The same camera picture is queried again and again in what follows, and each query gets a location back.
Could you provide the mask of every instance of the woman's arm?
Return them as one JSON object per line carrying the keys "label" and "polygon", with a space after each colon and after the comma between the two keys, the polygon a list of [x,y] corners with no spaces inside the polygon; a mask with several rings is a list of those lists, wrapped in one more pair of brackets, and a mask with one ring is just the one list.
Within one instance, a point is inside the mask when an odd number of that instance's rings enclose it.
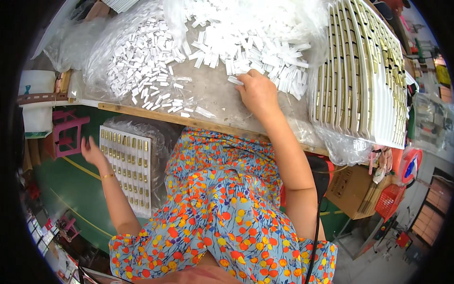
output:
{"label": "woman's arm", "polygon": [[[317,219],[317,191],[311,168],[277,103],[274,83],[251,69],[238,77],[236,86],[243,103],[261,122],[273,145],[279,174],[286,188],[286,214],[299,238],[314,239]],[[325,240],[320,222],[319,240]]]}
{"label": "woman's arm", "polygon": [[106,196],[107,209],[109,210],[110,218],[117,230],[117,234],[138,236],[142,226],[124,197],[117,178],[115,176],[109,176],[114,174],[109,161],[107,161],[107,158],[96,145],[93,137],[89,137],[88,143],[85,137],[83,137],[81,144],[82,156],[84,156],[87,162],[94,164],[98,168],[104,195]]}

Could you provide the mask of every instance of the woman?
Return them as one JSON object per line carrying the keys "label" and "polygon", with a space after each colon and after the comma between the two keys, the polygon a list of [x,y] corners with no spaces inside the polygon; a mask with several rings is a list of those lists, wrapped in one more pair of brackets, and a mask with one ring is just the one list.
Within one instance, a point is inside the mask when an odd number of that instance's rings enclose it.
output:
{"label": "woman", "polygon": [[[168,201],[143,228],[93,138],[82,141],[118,233],[109,243],[114,275],[135,283],[331,282],[337,247],[325,241],[321,223],[307,275],[317,193],[276,86],[256,70],[238,79],[244,86],[235,88],[271,144],[186,128],[166,168]],[[279,211],[282,183],[286,214]]]}

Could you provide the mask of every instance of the yellow floor line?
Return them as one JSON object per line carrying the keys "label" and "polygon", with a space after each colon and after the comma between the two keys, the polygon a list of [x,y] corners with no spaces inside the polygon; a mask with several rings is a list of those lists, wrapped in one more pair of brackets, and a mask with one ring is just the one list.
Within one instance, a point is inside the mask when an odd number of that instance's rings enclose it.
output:
{"label": "yellow floor line", "polygon": [[[320,212],[320,216],[329,215],[331,212]],[[334,211],[334,214],[342,214],[342,210]]]}
{"label": "yellow floor line", "polygon": [[88,224],[92,225],[93,227],[95,227],[96,229],[98,229],[99,231],[101,231],[102,233],[106,234],[107,236],[109,236],[110,238],[112,238],[113,236],[109,233],[107,233],[106,231],[98,228],[96,225],[94,225],[93,223],[91,223],[90,221],[88,221],[87,219],[85,219],[84,217],[82,217],[79,213],[77,213],[76,210],[74,210],[73,208],[71,208],[71,206],[69,206],[63,199],[61,199],[61,197],[52,189],[50,188],[50,190],[58,197],[58,199],[60,199],[61,202],[63,202],[69,209],[71,209],[71,211],[73,211],[77,216],[79,216],[82,220],[84,220],[85,222],[87,222]]}
{"label": "yellow floor line", "polygon": [[62,158],[63,158],[65,161],[67,161],[68,163],[70,163],[71,165],[73,165],[74,167],[78,168],[79,170],[81,170],[81,171],[83,171],[83,172],[85,172],[85,173],[91,175],[91,176],[94,177],[94,178],[97,178],[97,179],[101,180],[101,177],[100,177],[99,175],[95,174],[94,172],[92,172],[92,171],[90,171],[90,170],[84,168],[83,166],[81,166],[81,165],[79,165],[79,164],[77,164],[77,163],[71,161],[70,159],[68,159],[68,158],[66,158],[66,157],[62,157]]}

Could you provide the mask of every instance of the woman's left hand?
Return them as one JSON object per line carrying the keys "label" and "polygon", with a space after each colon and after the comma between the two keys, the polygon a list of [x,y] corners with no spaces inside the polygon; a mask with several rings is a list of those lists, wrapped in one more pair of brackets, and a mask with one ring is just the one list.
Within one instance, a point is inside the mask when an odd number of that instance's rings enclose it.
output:
{"label": "woman's left hand", "polygon": [[98,169],[104,167],[106,164],[109,164],[106,156],[104,156],[101,149],[96,145],[93,137],[89,137],[88,143],[85,137],[82,138],[81,142],[82,156],[90,164],[94,164]]}

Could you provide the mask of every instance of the cloth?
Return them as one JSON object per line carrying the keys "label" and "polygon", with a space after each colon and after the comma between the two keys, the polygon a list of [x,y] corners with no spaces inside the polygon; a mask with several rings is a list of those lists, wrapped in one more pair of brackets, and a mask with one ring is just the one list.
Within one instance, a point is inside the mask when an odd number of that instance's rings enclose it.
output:
{"label": "cloth", "polygon": [[[113,275],[156,278],[197,265],[208,250],[244,283],[302,283],[313,241],[279,210],[271,144],[185,128],[166,168],[168,200],[139,236],[109,242]],[[332,281],[337,247],[317,244],[310,283]]]}

